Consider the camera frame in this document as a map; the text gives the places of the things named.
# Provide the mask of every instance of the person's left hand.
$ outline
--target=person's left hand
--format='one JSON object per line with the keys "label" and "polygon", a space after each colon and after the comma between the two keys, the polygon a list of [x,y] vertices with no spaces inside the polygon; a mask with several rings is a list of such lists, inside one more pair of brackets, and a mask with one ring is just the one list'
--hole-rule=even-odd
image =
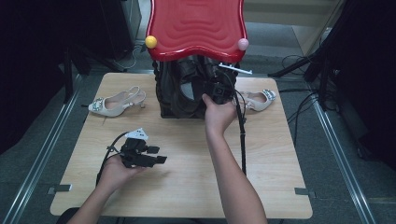
{"label": "person's left hand", "polygon": [[144,170],[146,168],[140,166],[126,168],[121,161],[120,155],[112,156],[105,163],[97,188],[113,193]]}

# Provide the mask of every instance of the beige sandal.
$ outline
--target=beige sandal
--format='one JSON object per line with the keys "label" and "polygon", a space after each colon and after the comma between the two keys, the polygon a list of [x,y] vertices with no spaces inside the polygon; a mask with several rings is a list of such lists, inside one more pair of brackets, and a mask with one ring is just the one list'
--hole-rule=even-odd
{"label": "beige sandal", "polygon": [[[240,91],[245,99],[245,108],[254,111],[263,111],[276,98],[274,91],[263,90],[258,92]],[[239,103],[243,103],[241,96],[238,96]]]}
{"label": "beige sandal", "polygon": [[140,105],[140,107],[144,107],[145,99],[146,93],[141,91],[139,87],[134,86],[128,91],[122,91],[105,99],[103,97],[97,98],[88,106],[88,109],[92,113],[116,117],[130,106]]}

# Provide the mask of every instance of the person's right hand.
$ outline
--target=person's right hand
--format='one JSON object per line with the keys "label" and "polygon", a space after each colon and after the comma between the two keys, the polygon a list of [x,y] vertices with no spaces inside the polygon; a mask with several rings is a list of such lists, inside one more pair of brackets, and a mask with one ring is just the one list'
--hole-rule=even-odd
{"label": "person's right hand", "polygon": [[223,135],[228,126],[236,118],[235,105],[231,101],[224,105],[217,105],[207,94],[203,94],[202,99],[206,104],[206,132]]}
{"label": "person's right hand", "polygon": [[122,163],[120,155],[112,156],[105,163],[97,188],[112,193],[144,170],[146,168],[139,166],[126,168]]}

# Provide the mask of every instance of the table top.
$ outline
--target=table top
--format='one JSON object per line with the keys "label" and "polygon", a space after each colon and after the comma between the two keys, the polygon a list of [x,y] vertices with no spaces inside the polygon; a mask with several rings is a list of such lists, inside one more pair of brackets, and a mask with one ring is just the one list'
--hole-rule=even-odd
{"label": "table top", "polygon": [[[145,108],[133,106],[115,118],[89,113],[61,184],[72,184],[68,192],[57,192],[50,211],[59,216],[70,207],[81,206],[95,187],[95,178],[106,147],[124,132],[143,128],[148,146],[160,147],[167,156],[139,174],[109,199],[104,216],[115,217],[224,217],[214,168],[205,140],[202,119],[162,119],[155,94],[154,75],[109,73],[96,97],[108,97],[132,86],[147,93]],[[308,196],[296,195],[305,188],[300,164],[276,83],[271,78],[239,77],[239,91],[272,90],[277,94],[262,112],[247,111],[247,178],[262,199],[269,218],[310,218]],[[225,133],[241,165],[239,126],[234,121]],[[116,148],[124,144],[121,138]]]}

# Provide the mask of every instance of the red tray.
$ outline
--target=red tray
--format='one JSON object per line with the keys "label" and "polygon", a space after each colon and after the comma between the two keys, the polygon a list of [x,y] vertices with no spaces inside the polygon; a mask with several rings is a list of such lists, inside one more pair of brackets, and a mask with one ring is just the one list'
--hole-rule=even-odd
{"label": "red tray", "polygon": [[147,36],[157,45],[148,52],[166,62],[203,55],[225,63],[242,60],[238,41],[247,38],[243,0],[151,0]]}

